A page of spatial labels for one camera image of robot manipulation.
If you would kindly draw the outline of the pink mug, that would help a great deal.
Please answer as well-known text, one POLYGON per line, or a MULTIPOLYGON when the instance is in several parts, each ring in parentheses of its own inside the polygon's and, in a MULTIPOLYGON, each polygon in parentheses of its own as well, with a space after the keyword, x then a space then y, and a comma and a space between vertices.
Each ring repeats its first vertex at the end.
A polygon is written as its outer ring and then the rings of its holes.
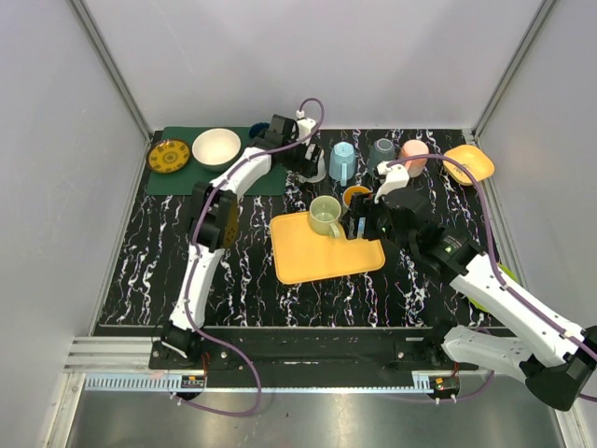
MULTIPOLYGON (((404 143, 400 149, 398 158, 400 160, 404 160, 409 157, 426 155, 428 153, 429 148, 425 142, 417 139, 411 139, 404 143)), ((404 162, 404 166, 406 167, 410 178, 419 176, 423 172, 425 165, 426 158, 404 162)))

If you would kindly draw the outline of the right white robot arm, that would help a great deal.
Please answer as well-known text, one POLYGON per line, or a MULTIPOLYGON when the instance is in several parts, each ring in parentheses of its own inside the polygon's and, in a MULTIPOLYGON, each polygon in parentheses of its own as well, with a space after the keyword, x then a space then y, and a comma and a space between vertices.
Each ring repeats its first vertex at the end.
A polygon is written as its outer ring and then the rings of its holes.
POLYGON ((507 341, 441 324, 423 347, 429 367, 440 371, 454 361, 485 367, 524 383, 558 411, 580 398, 596 370, 596 328, 558 315, 508 278, 489 249, 438 224, 416 190, 356 193, 341 223, 350 239, 385 240, 406 251, 418 271, 478 302, 517 337, 507 341))

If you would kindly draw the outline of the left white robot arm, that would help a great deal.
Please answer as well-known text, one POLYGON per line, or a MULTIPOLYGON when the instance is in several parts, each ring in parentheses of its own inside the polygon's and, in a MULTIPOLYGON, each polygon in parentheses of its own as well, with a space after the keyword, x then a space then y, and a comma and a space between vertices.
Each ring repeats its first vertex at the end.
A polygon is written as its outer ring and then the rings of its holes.
POLYGON ((198 182, 191 195, 187 268, 178 299, 160 335, 169 359, 183 370, 201 360, 200 335, 215 270, 237 239, 239 202, 276 165, 308 179, 320 172, 323 150, 310 142, 321 125, 298 110, 291 119, 274 115, 222 175, 198 182))

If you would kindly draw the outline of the blue butterfly mug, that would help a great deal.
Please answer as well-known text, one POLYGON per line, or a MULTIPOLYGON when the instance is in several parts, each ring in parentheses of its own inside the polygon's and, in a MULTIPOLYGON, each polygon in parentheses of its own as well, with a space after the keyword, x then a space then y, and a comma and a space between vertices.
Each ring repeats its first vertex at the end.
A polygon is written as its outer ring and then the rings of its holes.
POLYGON ((371 193, 371 190, 363 186, 351 186, 342 194, 342 216, 340 224, 344 230, 344 215, 350 210, 351 199, 356 193, 371 193))

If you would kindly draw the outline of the light green mug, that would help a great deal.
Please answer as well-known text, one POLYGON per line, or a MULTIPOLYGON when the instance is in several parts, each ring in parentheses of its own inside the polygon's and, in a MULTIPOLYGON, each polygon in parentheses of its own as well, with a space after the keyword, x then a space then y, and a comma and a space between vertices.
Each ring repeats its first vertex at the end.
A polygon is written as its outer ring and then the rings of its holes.
POLYGON ((322 236, 340 238, 341 204, 332 196, 316 197, 309 207, 309 225, 322 236))

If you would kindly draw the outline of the white grey mug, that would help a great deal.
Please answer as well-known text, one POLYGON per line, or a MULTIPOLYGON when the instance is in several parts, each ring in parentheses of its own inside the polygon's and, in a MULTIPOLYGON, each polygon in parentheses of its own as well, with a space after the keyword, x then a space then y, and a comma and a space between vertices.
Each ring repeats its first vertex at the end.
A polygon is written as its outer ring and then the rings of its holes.
POLYGON ((317 173, 312 177, 298 176, 299 183, 311 183, 315 184, 321 182, 326 177, 326 160, 324 156, 321 156, 317 163, 317 173))

